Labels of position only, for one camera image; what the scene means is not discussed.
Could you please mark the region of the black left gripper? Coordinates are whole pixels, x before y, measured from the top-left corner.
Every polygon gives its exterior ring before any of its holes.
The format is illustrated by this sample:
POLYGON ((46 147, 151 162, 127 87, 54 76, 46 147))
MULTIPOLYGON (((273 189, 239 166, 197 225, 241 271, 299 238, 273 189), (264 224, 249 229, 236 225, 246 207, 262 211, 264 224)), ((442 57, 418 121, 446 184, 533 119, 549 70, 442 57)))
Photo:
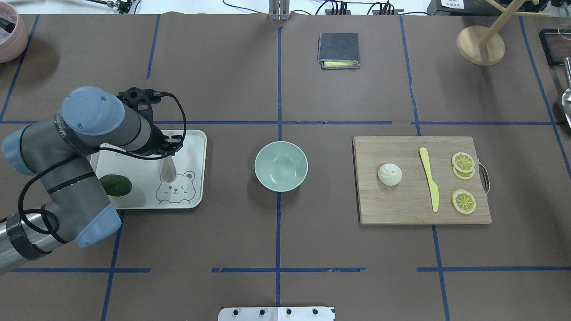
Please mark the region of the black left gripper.
POLYGON ((153 127, 149 137, 149 154, 174 155, 183 147, 183 135, 166 136, 157 127, 153 127))

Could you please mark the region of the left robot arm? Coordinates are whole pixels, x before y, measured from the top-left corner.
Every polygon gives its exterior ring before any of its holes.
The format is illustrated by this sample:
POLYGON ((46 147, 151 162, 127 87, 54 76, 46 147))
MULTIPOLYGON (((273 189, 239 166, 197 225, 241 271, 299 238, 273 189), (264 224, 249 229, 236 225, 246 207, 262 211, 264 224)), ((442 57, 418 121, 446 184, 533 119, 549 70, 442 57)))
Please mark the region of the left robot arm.
POLYGON ((175 154, 185 135, 165 136, 152 105, 172 93, 133 87, 113 95, 79 87, 52 118, 4 139, 4 159, 30 175, 17 211, 1 220, 1 273, 39 260, 61 245, 88 247, 118 231, 122 220, 87 157, 109 150, 157 161, 175 154))

